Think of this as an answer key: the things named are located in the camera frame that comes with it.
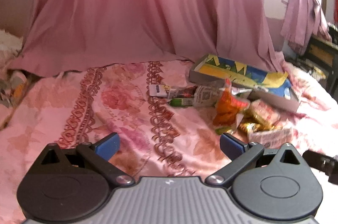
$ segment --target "metal screw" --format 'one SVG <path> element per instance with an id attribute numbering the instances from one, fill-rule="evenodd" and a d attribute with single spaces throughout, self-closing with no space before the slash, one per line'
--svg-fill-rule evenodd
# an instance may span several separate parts
<path id="1" fill-rule="evenodd" d="M 207 177 L 206 182 L 210 185 L 219 185 L 224 182 L 224 177 L 220 175 L 211 175 Z"/>
<path id="2" fill-rule="evenodd" d="M 326 165 L 326 160 L 324 159 L 324 162 L 323 162 L 322 165 L 321 165 L 322 169 L 325 168 L 325 165 Z"/>
<path id="3" fill-rule="evenodd" d="M 116 182 L 123 186 L 129 186 L 134 184 L 134 178 L 129 175 L 119 175 L 116 177 Z"/>

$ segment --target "gray gripper base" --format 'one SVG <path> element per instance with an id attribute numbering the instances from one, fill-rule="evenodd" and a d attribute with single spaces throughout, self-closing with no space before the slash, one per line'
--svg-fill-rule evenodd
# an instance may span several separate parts
<path id="1" fill-rule="evenodd" d="M 264 224 L 244 213 L 221 188 L 198 177 L 143 177 L 130 188 L 115 191 L 98 213 L 76 224 Z M 26 220 L 24 224 L 38 224 Z M 318 224 L 313 218 L 298 224 Z"/>

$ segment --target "black circular cover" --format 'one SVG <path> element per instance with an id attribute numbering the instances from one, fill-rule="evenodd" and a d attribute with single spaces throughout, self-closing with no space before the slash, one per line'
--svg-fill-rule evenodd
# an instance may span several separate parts
<path id="1" fill-rule="evenodd" d="M 17 199 L 26 217 L 58 222 L 88 215 L 105 202 L 108 193 L 108 183 L 100 174 L 70 166 L 63 174 L 28 173 Z"/>
<path id="2" fill-rule="evenodd" d="M 303 171 L 300 165 L 285 163 L 251 169 L 235 179 L 232 195 L 245 210 L 264 219 L 292 221 L 314 215 L 322 188 Z"/>

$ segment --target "snack package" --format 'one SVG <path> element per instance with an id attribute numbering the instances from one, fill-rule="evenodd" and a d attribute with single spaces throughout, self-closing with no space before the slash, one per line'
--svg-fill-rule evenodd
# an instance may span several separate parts
<path id="1" fill-rule="evenodd" d="M 264 103 L 261 99 L 250 104 L 249 112 L 259 124 L 265 126 L 267 129 L 272 129 L 274 124 L 281 118 L 278 111 Z"/>
<path id="2" fill-rule="evenodd" d="M 215 132 L 218 135 L 222 135 L 225 132 L 233 134 L 235 131 L 233 130 L 232 126 L 227 126 L 227 127 L 217 128 L 217 129 L 215 129 Z"/>
<path id="3" fill-rule="evenodd" d="M 264 130 L 264 126 L 256 123 L 241 123 L 238 128 L 247 134 Z"/>
<path id="4" fill-rule="evenodd" d="M 226 87 L 219 99 L 216 110 L 217 114 L 213 120 L 215 126 L 231 126 L 236 122 L 236 116 L 240 111 L 247 109 L 250 101 L 232 95 L 231 82 L 226 80 Z"/>
<path id="5" fill-rule="evenodd" d="M 292 127 L 286 126 L 283 129 L 248 133 L 249 142 L 258 142 L 265 148 L 278 149 L 284 143 L 292 141 Z"/>
<path id="6" fill-rule="evenodd" d="M 220 96 L 222 95 L 222 89 L 198 86 L 194 95 L 194 107 L 207 107 L 214 106 Z"/>

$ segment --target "orange snack bag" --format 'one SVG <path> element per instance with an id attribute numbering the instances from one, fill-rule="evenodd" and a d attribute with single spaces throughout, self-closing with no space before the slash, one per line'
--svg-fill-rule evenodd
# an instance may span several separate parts
<path id="1" fill-rule="evenodd" d="M 213 120 L 215 126 L 230 126 L 236 121 L 236 115 L 250 105 L 250 102 L 246 99 L 235 97 L 231 94 L 231 83 L 229 79 L 226 80 L 227 87 L 217 103 L 217 114 Z"/>

